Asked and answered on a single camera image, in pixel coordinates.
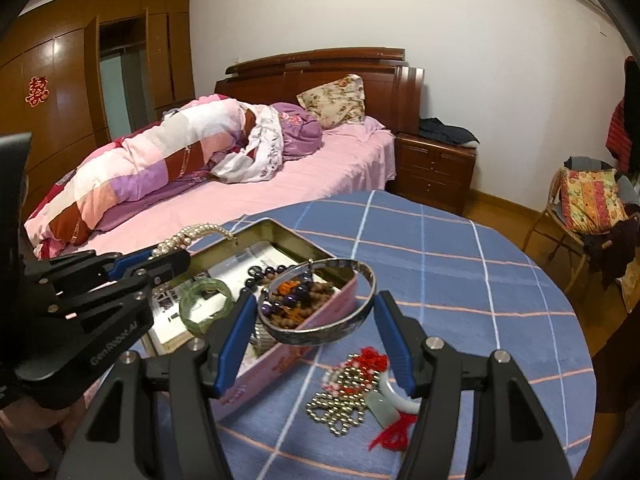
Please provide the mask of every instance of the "blue plaid tablecloth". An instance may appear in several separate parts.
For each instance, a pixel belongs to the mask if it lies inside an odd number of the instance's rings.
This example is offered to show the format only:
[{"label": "blue plaid tablecloth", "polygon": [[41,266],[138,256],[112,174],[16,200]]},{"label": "blue plaid tablecloth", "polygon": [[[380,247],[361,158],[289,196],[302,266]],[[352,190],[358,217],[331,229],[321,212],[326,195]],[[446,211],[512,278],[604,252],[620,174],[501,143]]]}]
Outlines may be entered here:
[{"label": "blue plaid tablecloth", "polygon": [[[237,230],[265,217],[336,256],[368,263],[379,290],[391,291],[400,309],[418,319],[428,335],[485,356],[507,349],[577,471],[595,407],[589,352],[565,296],[510,241],[490,228],[379,190],[286,206],[225,227]],[[339,438],[305,413],[326,370],[365,346],[383,351],[373,316],[347,338],[314,350],[220,421],[218,433],[237,480],[395,478],[401,455],[379,447],[367,450],[380,432],[369,412],[363,425]],[[168,410],[161,413],[161,425],[170,425]],[[471,414],[472,395],[465,392],[449,478],[464,477]],[[168,431],[161,437],[168,478],[173,478],[175,452]]]}]

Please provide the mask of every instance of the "white cloth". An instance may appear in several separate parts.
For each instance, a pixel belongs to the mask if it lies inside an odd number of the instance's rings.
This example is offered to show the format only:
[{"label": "white cloth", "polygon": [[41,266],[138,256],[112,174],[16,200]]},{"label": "white cloth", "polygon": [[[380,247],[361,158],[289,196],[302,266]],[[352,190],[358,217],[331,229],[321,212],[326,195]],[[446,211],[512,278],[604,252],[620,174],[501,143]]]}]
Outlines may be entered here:
[{"label": "white cloth", "polygon": [[[249,133],[249,142],[240,152],[228,153],[211,173],[227,184],[270,180],[282,166],[284,150],[278,112],[267,105],[240,104],[255,114],[255,126]],[[251,158],[248,153],[253,150]]]}]

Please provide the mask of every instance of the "green bangle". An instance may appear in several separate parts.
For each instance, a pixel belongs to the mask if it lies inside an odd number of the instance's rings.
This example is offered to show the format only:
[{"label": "green bangle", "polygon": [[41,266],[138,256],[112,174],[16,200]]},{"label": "green bangle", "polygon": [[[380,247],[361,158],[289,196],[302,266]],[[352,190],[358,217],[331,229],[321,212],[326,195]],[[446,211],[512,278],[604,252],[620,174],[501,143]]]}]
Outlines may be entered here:
[{"label": "green bangle", "polygon": [[[211,314],[211,316],[203,319],[201,322],[195,322],[191,320],[191,310],[203,292],[219,292],[223,296],[226,296],[225,304],[219,311]],[[196,280],[193,285],[180,295],[180,319],[185,327],[187,327],[187,330],[194,336],[203,337],[211,323],[228,316],[233,304],[234,297],[225,282],[213,278],[203,278]]]}]

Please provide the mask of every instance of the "yellow floral cushion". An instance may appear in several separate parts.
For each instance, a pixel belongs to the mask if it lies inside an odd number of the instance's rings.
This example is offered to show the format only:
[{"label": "yellow floral cushion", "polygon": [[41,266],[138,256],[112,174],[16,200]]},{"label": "yellow floral cushion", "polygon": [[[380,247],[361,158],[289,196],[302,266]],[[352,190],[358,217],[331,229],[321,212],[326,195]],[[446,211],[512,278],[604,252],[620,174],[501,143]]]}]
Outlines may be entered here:
[{"label": "yellow floral cushion", "polygon": [[364,122],[364,83],[356,74],[297,95],[305,110],[318,118],[323,130],[343,123]]},{"label": "yellow floral cushion", "polygon": [[626,220],[615,175],[616,170],[562,170],[562,214],[571,231],[599,235]]}]

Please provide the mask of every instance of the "metal screw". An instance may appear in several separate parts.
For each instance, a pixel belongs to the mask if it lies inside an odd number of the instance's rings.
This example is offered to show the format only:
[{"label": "metal screw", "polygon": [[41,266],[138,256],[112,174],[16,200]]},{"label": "metal screw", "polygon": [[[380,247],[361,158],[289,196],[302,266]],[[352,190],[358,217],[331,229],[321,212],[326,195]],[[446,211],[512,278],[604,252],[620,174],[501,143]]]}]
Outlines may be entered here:
[{"label": "metal screw", "polygon": [[120,360],[126,365],[130,365],[137,358],[138,358],[138,353],[134,352],[133,350],[127,350],[126,352],[123,352],[122,354],[120,354]]},{"label": "metal screw", "polygon": [[444,347],[444,341],[436,335],[427,338],[427,348],[431,350],[440,350]]},{"label": "metal screw", "polygon": [[494,352],[494,359],[499,363],[508,363],[511,361],[511,356],[506,350],[496,350]]},{"label": "metal screw", "polygon": [[198,350],[202,350],[204,348],[204,339],[200,339],[199,337],[194,337],[190,341],[187,341],[187,347],[192,352],[197,352]]}]

